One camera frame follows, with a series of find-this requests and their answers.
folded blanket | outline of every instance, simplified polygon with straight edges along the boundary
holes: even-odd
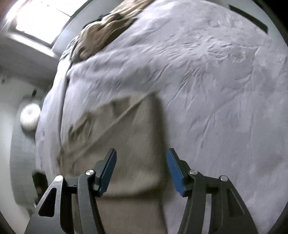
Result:
[[[159,107],[153,95],[133,94],[85,113],[70,128],[58,158],[60,173],[77,176],[117,151],[107,192],[97,199],[106,234],[165,234],[161,193],[167,178]],[[74,220],[79,220],[74,208]]]
[[[153,0],[124,0],[101,21],[86,26],[69,46],[71,59],[77,63],[88,59],[115,40],[135,20],[136,15]]]

bed sheet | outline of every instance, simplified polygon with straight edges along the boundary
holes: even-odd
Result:
[[[51,154],[60,146],[54,144],[67,140],[85,110],[118,95],[156,92],[168,146],[203,175],[227,175],[259,232],[267,233],[287,203],[287,65],[287,50],[230,10],[206,1],[157,0],[104,50],[73,65],[68,86],[56,82],[43,106],[38,154],[56,175]],[[169,186],[169,234],[178,232],[185,205]]]

wrinkled sheet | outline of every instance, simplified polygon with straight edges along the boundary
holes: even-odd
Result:
[[[67,75],[69,85],[58,70],[36,134],[36,160],[50,178],[61,142],[85,110],[131,91],[157,92],[168,146],[203,175],[227,175],[260,233],[275,223],[288,194],[287,51],[250,21],[210,2],[157,0]],[[167,188],[170,234],[185,204]]]

